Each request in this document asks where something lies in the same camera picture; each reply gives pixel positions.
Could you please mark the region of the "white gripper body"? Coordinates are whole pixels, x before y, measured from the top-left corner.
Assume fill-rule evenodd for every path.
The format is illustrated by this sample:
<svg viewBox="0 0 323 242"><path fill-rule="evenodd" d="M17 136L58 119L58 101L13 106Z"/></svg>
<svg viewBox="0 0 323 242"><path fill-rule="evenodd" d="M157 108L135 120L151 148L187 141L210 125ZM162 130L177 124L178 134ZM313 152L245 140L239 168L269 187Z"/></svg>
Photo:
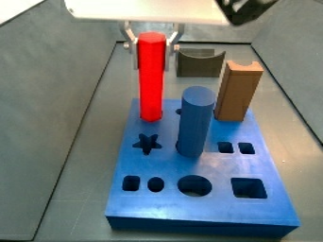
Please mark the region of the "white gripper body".
<svg viewBox="0 0 323 242"><path fill-rule="evenodd" d="M229 26L215 0L65 0L77 18Z"/></svg>

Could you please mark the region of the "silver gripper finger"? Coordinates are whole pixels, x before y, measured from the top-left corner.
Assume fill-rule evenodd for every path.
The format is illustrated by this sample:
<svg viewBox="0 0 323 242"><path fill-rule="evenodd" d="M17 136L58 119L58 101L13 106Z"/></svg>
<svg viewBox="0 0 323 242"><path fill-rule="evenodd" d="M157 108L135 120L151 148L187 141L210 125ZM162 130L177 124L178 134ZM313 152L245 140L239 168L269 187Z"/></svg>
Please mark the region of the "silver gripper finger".
<svg viewBox="0 0 323 242"><path fill-rule="evenodd" d="M170 70L170 61L171 61L171 56L174 55L175 45L178 44L183 34L185 34L185 25L175 23L174 33L171 37L167 39L167 45L166 45L166 64L165 64L166 71Z"/></svg>
<svg viewBox="0 0 323 242"><path fill-rule="evenodd" d="M131 22L123 21L119 23L121 32L126 38L125 49L133 56L134 69L138 69L138 37L131 29Z"/></svg>

